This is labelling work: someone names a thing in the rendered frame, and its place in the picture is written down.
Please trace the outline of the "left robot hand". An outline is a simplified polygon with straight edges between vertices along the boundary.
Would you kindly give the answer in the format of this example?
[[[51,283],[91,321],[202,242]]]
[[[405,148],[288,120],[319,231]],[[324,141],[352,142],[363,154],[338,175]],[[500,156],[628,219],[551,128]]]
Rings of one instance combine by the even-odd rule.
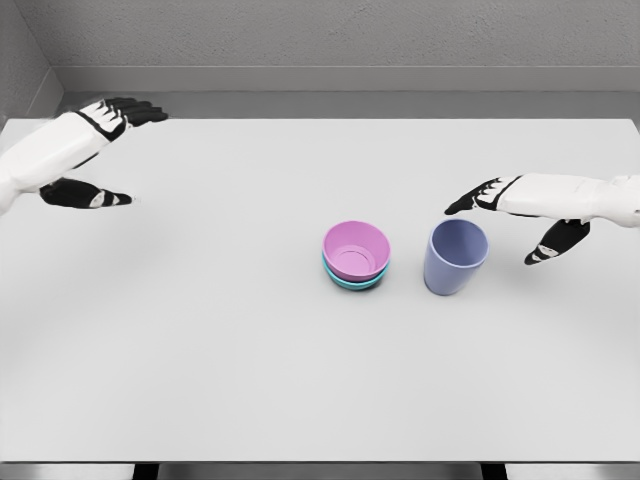
[[[128,130],[168,119],[148,101],[102,99],[61,114],[11,146],[10,172],[21,195],[36,193],[47,204],[73,209],[129,205],[131,196],[65,176]]]

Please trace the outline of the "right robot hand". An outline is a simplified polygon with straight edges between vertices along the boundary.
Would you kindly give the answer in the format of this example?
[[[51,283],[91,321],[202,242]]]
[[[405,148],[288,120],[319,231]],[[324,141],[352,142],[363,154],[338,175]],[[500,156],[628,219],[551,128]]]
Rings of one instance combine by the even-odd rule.
[[[555,223],[525,258],[535,265],[561,256],[590,233],[603,180],[572,175],[529,173],[487,180],[454,201],[445,213],[483,209],[512,216],[550,218]]]

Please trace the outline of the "lavender blue cup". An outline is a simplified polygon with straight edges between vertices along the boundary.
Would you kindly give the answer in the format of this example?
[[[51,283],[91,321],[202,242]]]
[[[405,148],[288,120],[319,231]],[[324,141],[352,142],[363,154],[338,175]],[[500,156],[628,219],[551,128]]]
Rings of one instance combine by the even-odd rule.
[[[448,219],[431,231],[424,261],[424,282],[437,295],[463,289],[489,254],[485,232],[464,219]]]

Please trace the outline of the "pink bowl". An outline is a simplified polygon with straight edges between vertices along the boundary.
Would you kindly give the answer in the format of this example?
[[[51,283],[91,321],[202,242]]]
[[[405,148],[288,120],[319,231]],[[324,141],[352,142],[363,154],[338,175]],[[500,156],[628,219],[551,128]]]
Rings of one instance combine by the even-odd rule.
[[[363,221],[344,221],[327,230],[322,254],[329,270],[342,280],[363,283],[374,279],[391,258],[387,236]]]

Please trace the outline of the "teal bowl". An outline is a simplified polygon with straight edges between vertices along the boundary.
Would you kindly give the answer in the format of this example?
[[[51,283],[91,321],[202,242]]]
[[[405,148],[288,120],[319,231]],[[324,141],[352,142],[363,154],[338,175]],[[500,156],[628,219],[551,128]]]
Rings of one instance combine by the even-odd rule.
[[[382,278],[387,273],[387,270],[389,268],[389,264],[387,264],[377,276],[375,276],[374,278],[372,278],[370,280],[366,280],[366,281],[363,281],[363,282],[351,282],[351,281],[347,281],[347,280],[344,280],[344,279],[338,277],[329,268],[329,265],[328,265],[325,257],[322,257],[322,265],[324,267],[324,270],[328,274],[329,278],[336,285],[338,285],[339,287],[344,288],[346,290],[349,290],[349,291],[363,291],[363,290],[367,290],[369,288],[375,287],[377,284],[379,284],[382,281]]]

